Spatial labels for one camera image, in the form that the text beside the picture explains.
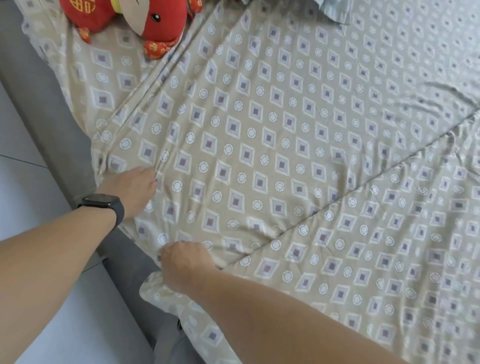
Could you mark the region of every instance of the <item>left hand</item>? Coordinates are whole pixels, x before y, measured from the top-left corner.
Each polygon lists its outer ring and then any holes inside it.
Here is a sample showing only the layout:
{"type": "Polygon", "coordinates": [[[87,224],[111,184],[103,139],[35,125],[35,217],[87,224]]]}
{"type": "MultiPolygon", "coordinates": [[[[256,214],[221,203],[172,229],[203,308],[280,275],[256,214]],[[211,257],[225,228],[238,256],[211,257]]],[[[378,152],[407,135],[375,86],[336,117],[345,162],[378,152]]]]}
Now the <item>left hand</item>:
{"type": "Polygon", "coordinates": [[[125,218],[137,216],[155,195],[155,170],[136,167],[127,172],[106,178],[98,194],[117,196],[125,209],[125,218]]]}

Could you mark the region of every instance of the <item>hand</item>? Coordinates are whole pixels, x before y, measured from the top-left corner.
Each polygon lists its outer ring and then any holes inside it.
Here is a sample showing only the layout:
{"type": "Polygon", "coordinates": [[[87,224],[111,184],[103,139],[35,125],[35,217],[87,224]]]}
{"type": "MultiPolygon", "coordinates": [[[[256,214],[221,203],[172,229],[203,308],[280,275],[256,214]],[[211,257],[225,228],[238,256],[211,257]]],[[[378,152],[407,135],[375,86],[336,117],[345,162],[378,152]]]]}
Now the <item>hand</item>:
{"type": "Polygon", "coordinates": [[[184,293],[191,298],[194,296],[195,280],[204,272],[216,270],[210,253],[202,243],[167,244],[162,250],[160,260],[163,281],[175,292],[184,293]]]}
{"type": "Polygon", "coordinates": [[[155,170],[136,167],[127,172],[106,178],[97,190],[98,194],[110,194],[120,198],[125,218],[137,216],[155,195],[155,170]]]}

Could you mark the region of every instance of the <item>plush toy face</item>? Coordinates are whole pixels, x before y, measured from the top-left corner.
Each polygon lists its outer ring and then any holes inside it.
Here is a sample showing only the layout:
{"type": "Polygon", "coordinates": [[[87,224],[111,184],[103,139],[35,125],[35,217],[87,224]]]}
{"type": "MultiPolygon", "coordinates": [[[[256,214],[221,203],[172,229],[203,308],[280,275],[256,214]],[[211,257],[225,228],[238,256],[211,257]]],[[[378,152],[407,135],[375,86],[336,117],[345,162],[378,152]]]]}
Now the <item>plush toy face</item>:
{"type": "Polygon", "coordinates": [[[123,16],[145,40],[169,42],[178,38],[187,20],[187,1],[120,0],[123,16]]]}

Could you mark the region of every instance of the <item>beige bed sheet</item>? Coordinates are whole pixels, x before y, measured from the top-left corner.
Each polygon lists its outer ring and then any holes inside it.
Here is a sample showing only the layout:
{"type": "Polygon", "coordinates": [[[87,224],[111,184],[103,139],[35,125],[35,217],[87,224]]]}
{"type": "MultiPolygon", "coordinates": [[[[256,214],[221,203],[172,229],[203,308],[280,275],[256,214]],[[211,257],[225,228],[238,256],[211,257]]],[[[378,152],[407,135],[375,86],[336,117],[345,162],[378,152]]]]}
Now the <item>beige bed sheet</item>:
{"type": "MultiPolygon", "coordinates": [[[[208,3],[160,62],[121,19],[89,46],[42,1],[21,5],[97,182],[157,170],[122,226],[144,252],[202,241],[410,362],[480,360],[475,1],[356,1],[350,26],[313,1],[208,3]]],[[[239,362],[161,273],[141,295],[208,363],[239,362]]]]}

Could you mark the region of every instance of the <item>red fabric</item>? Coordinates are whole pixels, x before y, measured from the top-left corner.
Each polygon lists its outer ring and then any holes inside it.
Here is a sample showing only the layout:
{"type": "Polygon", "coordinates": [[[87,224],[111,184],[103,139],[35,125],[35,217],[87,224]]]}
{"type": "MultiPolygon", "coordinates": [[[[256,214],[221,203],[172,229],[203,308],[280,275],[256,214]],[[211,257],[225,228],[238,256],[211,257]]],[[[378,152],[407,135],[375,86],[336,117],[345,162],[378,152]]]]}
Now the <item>red fabric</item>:
{"type": "Polygon", "coordinates": [[[150,0],[142,37],[154,42],[171,42],[180,37],[186,22],[186,0],[150,0]],[[160,22],[154,22],[152,14],[160,15],[160,22]]]}
{"type": "Polygon", "coordinates": [[[60,0],[60,5],[72,23],[95,33],[115,16],[110,0],[60,0]]]}

